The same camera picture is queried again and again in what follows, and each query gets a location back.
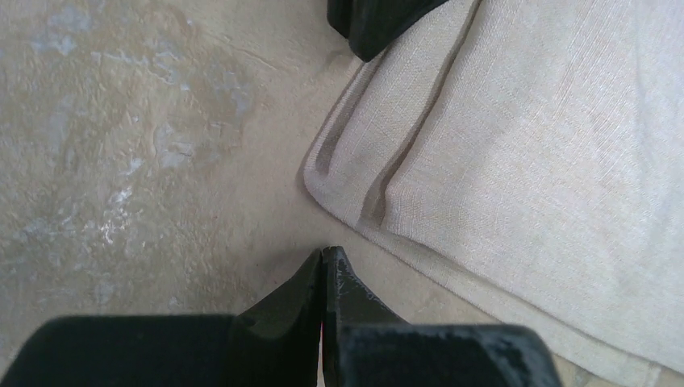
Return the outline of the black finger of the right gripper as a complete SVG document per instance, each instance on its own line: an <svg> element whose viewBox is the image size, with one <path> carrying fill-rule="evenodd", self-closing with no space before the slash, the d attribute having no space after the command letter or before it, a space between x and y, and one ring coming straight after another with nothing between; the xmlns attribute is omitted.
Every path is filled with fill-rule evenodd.
<svg viewBox="0 0 684 387"><path fill-rule="evenodd" d="M370 62L446 0L327 0L327 22Z"/></svg>

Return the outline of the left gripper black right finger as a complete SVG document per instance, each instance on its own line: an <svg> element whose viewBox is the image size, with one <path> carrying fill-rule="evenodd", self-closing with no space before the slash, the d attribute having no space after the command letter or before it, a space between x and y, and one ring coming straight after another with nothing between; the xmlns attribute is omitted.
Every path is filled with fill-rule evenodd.
<svg viewBox="0 0 684 387"><path fill-rule="evenodd" d="M559 386L533 330L508 324L411 324L323 250L323 378L327 386Z"/></svg>

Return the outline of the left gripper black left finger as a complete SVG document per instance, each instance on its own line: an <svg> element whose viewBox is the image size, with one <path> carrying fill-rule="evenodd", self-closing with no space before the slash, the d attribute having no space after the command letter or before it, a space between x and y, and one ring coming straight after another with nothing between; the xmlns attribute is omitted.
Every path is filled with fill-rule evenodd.
<svg viewBox="0 0 684 387"><path fill-rule="evenodd" d="M21 347L4 386L314 386L321 251L241 314L54 318Z"/></svg>

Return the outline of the beige cloth napkin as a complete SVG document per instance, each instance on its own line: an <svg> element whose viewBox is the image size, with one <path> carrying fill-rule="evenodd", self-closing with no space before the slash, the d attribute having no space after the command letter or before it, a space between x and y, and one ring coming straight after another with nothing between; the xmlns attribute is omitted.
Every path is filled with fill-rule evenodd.
<svg viewBox="0 0 684 387"><path fill-rule="evenodd" d="M588 372L682 372L682 2L446 1L360 67L303 180Z"/></svg>

